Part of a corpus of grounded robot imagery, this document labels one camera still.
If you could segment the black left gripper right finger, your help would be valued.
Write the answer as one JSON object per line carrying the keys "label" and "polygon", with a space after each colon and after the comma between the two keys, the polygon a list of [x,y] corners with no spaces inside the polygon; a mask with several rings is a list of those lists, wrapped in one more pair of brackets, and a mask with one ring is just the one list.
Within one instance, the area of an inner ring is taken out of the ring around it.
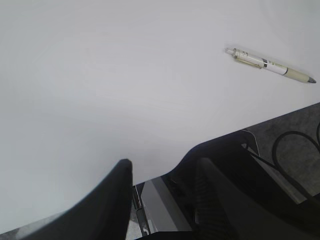
{"label": "black left gripper right finger", "polygon": [[300,229],[269,212],[239,190],[207,158],[199,160],[199,172],[214,189],[218,203],[235,230],[238,240],[318,240],[308,230]]}

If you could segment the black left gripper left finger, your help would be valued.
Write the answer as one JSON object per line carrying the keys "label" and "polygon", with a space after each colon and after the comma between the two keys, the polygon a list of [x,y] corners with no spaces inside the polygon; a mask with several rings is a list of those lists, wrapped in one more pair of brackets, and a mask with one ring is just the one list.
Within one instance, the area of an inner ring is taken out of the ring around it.
{"label": "black left gripper left finger", "polygon": [[132,207],[132,162],[121,159],[85,198],[27,240],[124,240]]}

